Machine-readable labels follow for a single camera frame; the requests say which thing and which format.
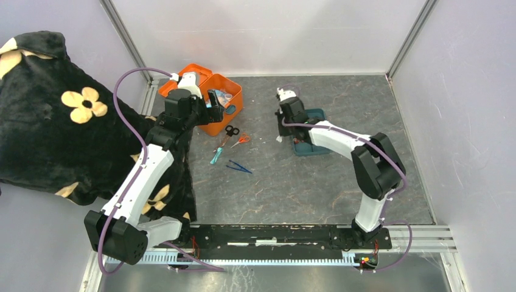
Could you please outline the blue cotton pad packet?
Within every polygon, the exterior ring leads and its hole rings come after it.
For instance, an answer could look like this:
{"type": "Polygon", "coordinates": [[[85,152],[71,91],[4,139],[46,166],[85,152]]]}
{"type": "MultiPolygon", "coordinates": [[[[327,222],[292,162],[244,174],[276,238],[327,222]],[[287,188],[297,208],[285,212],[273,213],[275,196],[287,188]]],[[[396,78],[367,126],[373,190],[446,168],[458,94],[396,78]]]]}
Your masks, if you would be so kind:
{"type": "Polygon", "coordinates": [[[217,89],[214,90],[214,93],[217,97],[219,104],[224,108],[227,108],[229,106],[229,102],[233,98],[233,95],[217,89]]]}

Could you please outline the black handled scissors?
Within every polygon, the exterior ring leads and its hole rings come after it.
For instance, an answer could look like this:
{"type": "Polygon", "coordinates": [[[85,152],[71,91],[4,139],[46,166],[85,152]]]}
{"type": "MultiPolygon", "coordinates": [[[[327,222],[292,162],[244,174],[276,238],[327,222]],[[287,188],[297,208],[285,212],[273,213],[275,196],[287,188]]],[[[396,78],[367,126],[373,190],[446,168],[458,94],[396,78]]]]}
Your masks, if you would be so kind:
{"type": "Polygon", "coordinates": [[[225,132],[226,132],[226,134],[225,134],[224,138],[215,147],[214,153],[216,153],[219,148],[223,148],[226,145],[226,143],[230,140],[230,138],[232,138],[235,135],[238,135],[240,133],[240,129],[237,127],[233,127],[232,125],[227,125],[225,127],[225,132]]]}

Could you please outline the teal scissor sheath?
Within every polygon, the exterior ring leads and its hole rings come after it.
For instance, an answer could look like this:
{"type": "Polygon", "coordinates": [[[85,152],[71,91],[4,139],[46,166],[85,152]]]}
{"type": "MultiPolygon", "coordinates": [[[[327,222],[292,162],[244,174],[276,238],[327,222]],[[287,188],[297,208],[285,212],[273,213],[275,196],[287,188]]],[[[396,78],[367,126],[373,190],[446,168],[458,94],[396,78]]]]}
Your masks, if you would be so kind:
{"type": "Polygon", "coordinates": [[[210,161],[210,164],[211,165],[214,165],[217,163],[220,155],[222,154],[223,152],[223,148],[222,147],[218,147],[216,150],[215,150],[215,153],[214,153],[214,157],[211,159],[210,161]]]}

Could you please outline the blue plastic tweezers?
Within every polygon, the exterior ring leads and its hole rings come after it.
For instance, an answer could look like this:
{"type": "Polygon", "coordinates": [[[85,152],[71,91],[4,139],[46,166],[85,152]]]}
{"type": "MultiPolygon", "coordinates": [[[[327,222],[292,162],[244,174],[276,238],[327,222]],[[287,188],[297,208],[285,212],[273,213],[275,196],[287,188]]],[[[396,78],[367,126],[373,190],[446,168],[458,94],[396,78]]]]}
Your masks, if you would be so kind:
{"type": "Polygon", "coordinates": [[[229,160],[229,163],[226,164],[226,167],[229,168],[229,169],[232,169],[232,170],[253,174],[252,171],[248,170],[247,168],[245,168],[244,166],[236,163],[233,160],[229,160]]]}

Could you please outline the orange handled scissors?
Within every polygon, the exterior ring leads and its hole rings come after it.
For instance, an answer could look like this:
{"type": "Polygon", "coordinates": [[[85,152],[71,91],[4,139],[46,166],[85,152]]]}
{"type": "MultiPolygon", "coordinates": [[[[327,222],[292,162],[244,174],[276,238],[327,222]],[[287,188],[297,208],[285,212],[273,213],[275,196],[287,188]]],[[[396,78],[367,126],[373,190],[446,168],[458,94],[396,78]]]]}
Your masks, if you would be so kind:
{"type": "Polygon", "coordinates": [[[247,135],[246,133],[242,133],[240,135],[240,137],[238,138],[238,140],[231,146],[231,148],[233,148],[239,144],[249,142],[250,140],[251,140],[251,137],[249,135],[247,135]]]}

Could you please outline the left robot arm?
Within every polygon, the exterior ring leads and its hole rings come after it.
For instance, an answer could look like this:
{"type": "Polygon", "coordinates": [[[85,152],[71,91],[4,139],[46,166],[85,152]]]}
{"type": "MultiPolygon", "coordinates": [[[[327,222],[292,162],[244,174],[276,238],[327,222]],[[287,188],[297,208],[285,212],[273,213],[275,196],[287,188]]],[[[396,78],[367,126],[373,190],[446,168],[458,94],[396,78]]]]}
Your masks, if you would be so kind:
{"type": "Polygon", "coordinates": [[[165,110],[155,126],[143,138],[122,114],[117,96],[115,109],[123,123],[135,134],[142,145],[142,153],[121,184],[119,190],[101,211],[89,211],[84,223],[101,272],[109,274],[103,257],[111,257],[121,265],[134,265],[148,248],[172,243],[183,248],[190,243],[191,231],[183,219],[163,216],[158,220],[140,223],[141,212],[159,179],[172,166],[175,155],[189,146],[194,127],[221,122],[224,109],[217,96],[209,93],[210,106],[201,93],[196,72],[171,74],[177,87],[169,91],[165,110]]]}

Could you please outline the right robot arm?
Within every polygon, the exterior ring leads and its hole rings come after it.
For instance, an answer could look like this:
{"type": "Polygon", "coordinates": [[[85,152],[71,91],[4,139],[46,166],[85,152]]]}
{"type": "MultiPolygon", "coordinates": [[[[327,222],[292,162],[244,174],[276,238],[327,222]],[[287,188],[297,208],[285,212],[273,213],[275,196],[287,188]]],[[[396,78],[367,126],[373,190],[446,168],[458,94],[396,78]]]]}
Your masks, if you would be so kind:
{"type": "Polygon", "coordinates": [[[389,137],[383,133],[358,134],[328,120],[309,117],[294,90],[277,88],[276,98],[280,136],[326,148],[352,162],[362,198],[352,220],[351,239],[359,248],[369,247],[382,225],[389,197],[407,185],[405,167],[389,137]]]}

